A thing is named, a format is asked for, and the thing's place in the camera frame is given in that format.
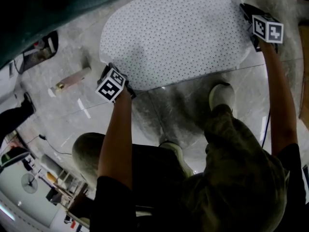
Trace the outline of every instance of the forearm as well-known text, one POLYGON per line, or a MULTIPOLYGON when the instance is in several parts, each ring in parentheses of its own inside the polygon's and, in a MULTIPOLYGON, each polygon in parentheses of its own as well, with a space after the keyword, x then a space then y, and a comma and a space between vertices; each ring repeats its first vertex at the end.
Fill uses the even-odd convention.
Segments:
POLYGON ((274 47, 262 40, 260 47, 268 73, 272 154, 278 155, 287 145, 297 143, 295 106, 274 47))
POLYGON ((131 97, 126 88, 117 98, 101 149, 98 175, 132 189, 131 97))

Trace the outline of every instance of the hand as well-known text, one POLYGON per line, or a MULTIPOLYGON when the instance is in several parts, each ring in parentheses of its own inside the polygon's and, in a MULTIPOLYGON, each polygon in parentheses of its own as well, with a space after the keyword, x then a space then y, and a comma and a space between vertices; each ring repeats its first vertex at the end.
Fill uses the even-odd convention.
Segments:
POLYGON ((259 39, 259 45, 260 45, 260 48, 261 48, 262 51, 266 50, 267 47, 269 47, 268 50, 271 49, 271 51, 272 50, 276 51, 276 49, 275 49, 275 47, 272 43, 267 43, 263 39, 261 39, 259 37, 257 37, 257 38, 259 39))
POLYGON ((118 95, 116 101, 118 100, 131 100, 131 95, 128 92, 126 86, 124 86, 124 89, 121 91, 121 93, 118 95))

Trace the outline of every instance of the white sneaker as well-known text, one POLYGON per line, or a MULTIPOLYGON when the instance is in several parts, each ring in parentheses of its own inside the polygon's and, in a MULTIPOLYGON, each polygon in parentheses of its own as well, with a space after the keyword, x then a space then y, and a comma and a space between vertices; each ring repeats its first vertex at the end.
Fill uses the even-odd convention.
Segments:
POLYGON ((209 107, 213 110, 216 106, 225 104, 233 111, 235 105, 235 92, 229 83, 218 84, 209 93, 209 107))
POLYGON ((165 149, 171 149, 175 153, 177 160, 181 168, 183 169, 183 172, 186 177, 191 177, 194 175, 193 170, 187 165, 187 163, 185 163, 183 159, 183 150, 180 148, 180 146, 171 142, 164 142, 160 144, 159 147, 165 149))

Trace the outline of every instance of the shoe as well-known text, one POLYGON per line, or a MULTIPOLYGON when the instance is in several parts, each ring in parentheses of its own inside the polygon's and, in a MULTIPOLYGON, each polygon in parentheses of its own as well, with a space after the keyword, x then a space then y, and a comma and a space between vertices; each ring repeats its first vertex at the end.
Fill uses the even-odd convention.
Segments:
POLYGON ((181 166, 181 168, 183 169, 183 172, 185 174, 186 177, 191 177, 194 175, 193 170, 187 165, 187 163, 185 163, 184 159, 183 159, 183 150, 180 148, 180 146, 178 146, 177 144, 174 144, 172 142, 164 142, 162 144, 159 145, 160 148, 165 148, 165 149, 171 149, 176 157, 177 160, 181 166))
POLYGON ((235 92, 229 83, 218 84, 209 93, 209 107, 213 110, 216 106, 225 104, 233 111, 235 105, 235 92))
POLYGON ((30 95, 28 94, 28 92, 24 93, 24 101, 21 103, 22 106, 26 106, 29 108, 30 111, 32 111, 32 113, 36 112, 35 106, 31 100, 30 95))

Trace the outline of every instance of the box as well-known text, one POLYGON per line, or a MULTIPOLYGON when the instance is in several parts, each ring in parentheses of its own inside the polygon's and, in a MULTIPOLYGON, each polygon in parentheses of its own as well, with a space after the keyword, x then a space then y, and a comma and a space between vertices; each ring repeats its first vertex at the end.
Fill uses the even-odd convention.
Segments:
POLYGON ((283 24, 268 15, 252 15, 253 34, 268 43, 283 42, 283 24))
POLYGON ((111 103, 124 89, 125 81, 125 78, 118 71, 111 68, 99 84, 96 93, 111 103))

